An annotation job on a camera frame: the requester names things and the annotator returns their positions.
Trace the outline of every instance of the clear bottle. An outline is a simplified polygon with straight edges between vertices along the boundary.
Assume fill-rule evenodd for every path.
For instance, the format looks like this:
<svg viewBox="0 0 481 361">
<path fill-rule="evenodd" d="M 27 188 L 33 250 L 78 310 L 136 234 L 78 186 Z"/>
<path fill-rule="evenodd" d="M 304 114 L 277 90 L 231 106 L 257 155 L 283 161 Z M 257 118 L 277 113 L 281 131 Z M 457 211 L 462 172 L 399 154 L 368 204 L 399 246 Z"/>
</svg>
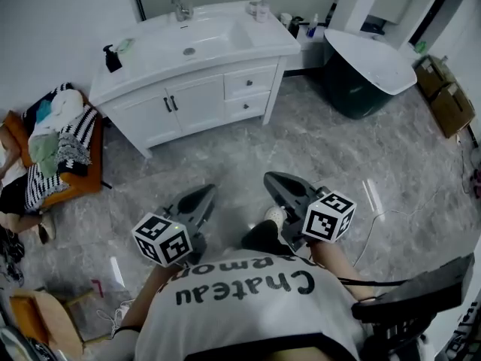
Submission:
<svg viewBox="0 0 481 361">
<path fill-rule="evenodd" d="M 268 21 L 269 16 L 269 4 L 268 0 L 261 0 L 257 4 L 256 20 L 260 23 Z"/>
<path fill-rule="evenodd" d="M 307 27 L 307 37 L 313 38 L 314 33 L 316 32 L 317 23 L 319 22 L 319 17 L 317 14 L 314 15 L 314 18 L 310 21 L 309 26 Z"/>
</svg>

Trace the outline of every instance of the marble floor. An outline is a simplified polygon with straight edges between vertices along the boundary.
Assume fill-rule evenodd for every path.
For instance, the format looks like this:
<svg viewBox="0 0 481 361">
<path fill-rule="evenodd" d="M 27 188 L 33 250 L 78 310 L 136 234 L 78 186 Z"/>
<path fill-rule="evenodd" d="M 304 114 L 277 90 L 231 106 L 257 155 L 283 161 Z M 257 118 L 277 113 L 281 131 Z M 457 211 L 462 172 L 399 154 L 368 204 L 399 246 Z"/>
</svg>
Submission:
<svg viewBox="0 0 481 361">
<path fill-rule="evenodd" d="M 479 237 L 479 202 L 461 187 L 461 149 L 468 157 L 469 140 L 464 132 L 461 147 L 446 140 L 415 87 L 375 115 L 350 120 L 308 77 L 283 79 L 267 126 L 251 119 L 190 135 L 154 147 L 151 160 L 111 126 L 104 131 L 103 176 L 113 189 L 56 205 L 54 242 L 42 246 L 33 234 L 21 235 L 25 287 L 74 296 L 99 280 L 104 298 L 89 298 L 73 315 L 85 339 L 109 333 L 96 309 L 112 315 L 137 295 L 153 266 L 135 246 L 133 225 L 180 191 L 214 183 L 219 197 L 205 229 L 209 258 L 237 246 L 273 203 L 262 184 L 271 170 L 358 203 L 340 245 L 355 262 L 369 236 L 356 265 L 363 275 L 411 277 L 471 252 Z M 465 188 L 471 170 L 466 158 Z M 0 282 L 6 296 L 13 285 Z M 87 348 L 85 359 L 96 359 L 99 347 Z"/>
</svg>

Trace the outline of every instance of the shorts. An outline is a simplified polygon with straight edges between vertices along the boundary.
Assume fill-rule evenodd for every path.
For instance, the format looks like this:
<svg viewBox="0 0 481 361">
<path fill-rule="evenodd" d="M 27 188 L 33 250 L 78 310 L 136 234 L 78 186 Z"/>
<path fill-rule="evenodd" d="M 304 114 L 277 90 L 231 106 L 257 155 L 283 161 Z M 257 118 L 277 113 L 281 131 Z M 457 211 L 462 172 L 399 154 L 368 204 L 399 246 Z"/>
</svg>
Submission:
<svg viewBox="0 0 481 361">
<path fill-rule="evenodd" d="M 29 176 L 27 174 L 5 186 L 0 195 L 0 211 L 5 214 L 25 213 L 25 192 Z"/>
</svg>

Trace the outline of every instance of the brown box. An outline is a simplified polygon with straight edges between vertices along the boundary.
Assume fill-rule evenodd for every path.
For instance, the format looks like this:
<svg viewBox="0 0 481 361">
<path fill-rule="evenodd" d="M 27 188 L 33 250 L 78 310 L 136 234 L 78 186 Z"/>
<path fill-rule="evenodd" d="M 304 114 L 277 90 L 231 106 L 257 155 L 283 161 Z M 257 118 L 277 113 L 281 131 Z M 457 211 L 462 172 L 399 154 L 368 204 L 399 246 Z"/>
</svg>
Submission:
<svg viewBox="0 0 481 361">
<path fill-rule="evenodd" d="M 434 56 L 428 56 L 415 70 L 418 86 L 424 96 L 431 101 L 445 86 L 455 83 L 451 71 Z"/>
<path fill-rule="evenodd" d="M 474 118 L 473 105 L 457 83 L 442 88 L 429 107 L 447 138 L 463 129 Z"/>
</svg>

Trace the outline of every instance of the freestanding bathtub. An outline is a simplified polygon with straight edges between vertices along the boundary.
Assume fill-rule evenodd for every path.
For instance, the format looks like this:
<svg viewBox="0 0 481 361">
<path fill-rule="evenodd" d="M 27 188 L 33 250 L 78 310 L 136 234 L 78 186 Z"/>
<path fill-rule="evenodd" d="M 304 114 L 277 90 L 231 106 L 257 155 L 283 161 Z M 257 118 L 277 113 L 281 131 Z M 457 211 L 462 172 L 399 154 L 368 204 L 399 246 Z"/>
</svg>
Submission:
<svg viewBox="0 0 481 361">
<path fill-rule="evenodd" d="M 417 81 L 413 68 L 388 44 L 326 29 L 322 85 L 332 105 L 351 119 L 384 106 Z"/>
</svg>

